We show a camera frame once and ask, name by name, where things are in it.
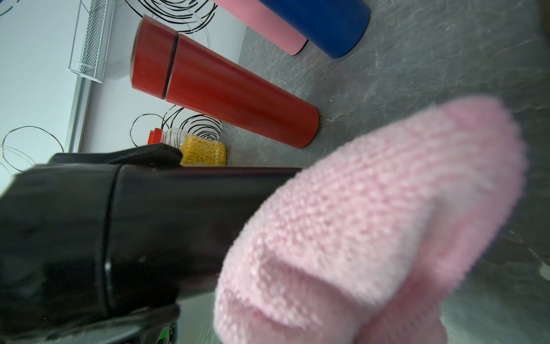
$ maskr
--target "green object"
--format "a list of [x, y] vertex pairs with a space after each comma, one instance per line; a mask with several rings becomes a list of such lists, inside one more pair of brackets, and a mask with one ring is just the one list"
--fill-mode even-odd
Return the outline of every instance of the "green object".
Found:
[[168, 333], [168, 328], [165, 327], [164, 330], [162, 330], [161, 336], [158, 338], [158, 340], [166, 338], [167, 333]]

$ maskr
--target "gray stone floor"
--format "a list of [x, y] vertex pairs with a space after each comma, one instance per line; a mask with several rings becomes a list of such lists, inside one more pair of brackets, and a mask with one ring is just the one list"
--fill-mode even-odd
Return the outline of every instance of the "gray stone floor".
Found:
[[225, 126], [233, 166], [309, 166], [352, 138], [468, 93], [504, 98], [530, 146], [529, 184], [509, 225], [443, 306], [449, 342], [550, 343], [550, 39], [538, 0], [372, 0], [365, 36], [330, 59], [289, 56], [248, 29], [239, 64], [315, 105], [294, 149]]

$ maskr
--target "red thermos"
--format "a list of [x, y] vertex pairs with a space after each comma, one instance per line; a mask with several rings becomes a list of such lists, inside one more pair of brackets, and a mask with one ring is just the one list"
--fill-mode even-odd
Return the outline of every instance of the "red thermos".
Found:
[[144, 16], [132, 57], [134, 89], [303, 148], [315, 136], [313, 105]]

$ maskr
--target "thermos lid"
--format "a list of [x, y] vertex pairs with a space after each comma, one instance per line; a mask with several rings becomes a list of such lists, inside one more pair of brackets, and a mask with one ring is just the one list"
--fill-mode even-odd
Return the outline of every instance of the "thermos lid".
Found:
[[143, 16], [132, 53], [132, 88], [158, 98], [166, 97], [178, 37], [176, 30]]

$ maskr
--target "yellow food in jar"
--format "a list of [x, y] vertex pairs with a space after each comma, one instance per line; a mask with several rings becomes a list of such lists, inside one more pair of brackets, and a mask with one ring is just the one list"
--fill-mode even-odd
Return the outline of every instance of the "yellow food in jar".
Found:
[[187, 134], [179, 147], [182, 165], [225, 165], [226, 147], [220, 141], [210, 141]]

